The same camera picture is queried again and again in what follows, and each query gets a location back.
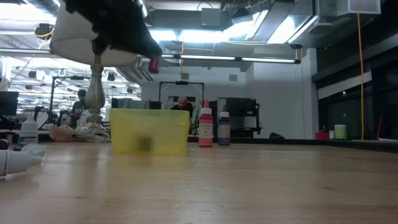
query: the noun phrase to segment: workbench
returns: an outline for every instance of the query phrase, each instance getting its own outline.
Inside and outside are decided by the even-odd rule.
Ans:
[[[1,223],[394,223],[398,155],[234,144],[187,157],[44,144],[41,166],[0,180]]]

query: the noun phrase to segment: purple bottle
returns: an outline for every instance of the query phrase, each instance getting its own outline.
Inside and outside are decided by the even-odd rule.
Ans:
[[[231,125],[229,122],[229,113],[226,111],[226,105],[223,112],[220,112],[218,118],[218,145],[229,146],[231,144]]]

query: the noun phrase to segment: person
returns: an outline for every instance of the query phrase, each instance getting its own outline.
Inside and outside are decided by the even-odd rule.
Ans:
[[[190,102],[188,102],[186,96],[179,96],[178,104],[172,107],[172,110],[185,110],[189,111],[189,117],[192,117],[193,114],[193,106]]]
[[[76,101],[75,104],[73,104],[72,111],[70,113],[70,116],[72,117],[72,127],[76,128],[77,127],[77,120],[80,119],[81,114],[87,110],[87,106],[85,104],[85,97],[86,97],[86,90],[79,90],[77,92],[77,96],[79,97],[79,101]]]

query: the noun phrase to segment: translucent yellow bin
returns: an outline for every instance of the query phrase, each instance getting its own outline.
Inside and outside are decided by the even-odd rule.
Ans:
[[[112,148],[117,154],[187,154],[189,112],[111,109]]]

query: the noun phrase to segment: lamp shade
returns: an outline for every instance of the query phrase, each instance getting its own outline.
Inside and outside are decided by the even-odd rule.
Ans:
[[[52,53],[80,63],[94,65],[95,55],[91,41],[97,36],[91,23],[79,13],[70,14],[61,2],[57,22],[52,34],[50,49]],[[132,65],[137,55],[109,48],[101,55],[101,64],[105,67]]]

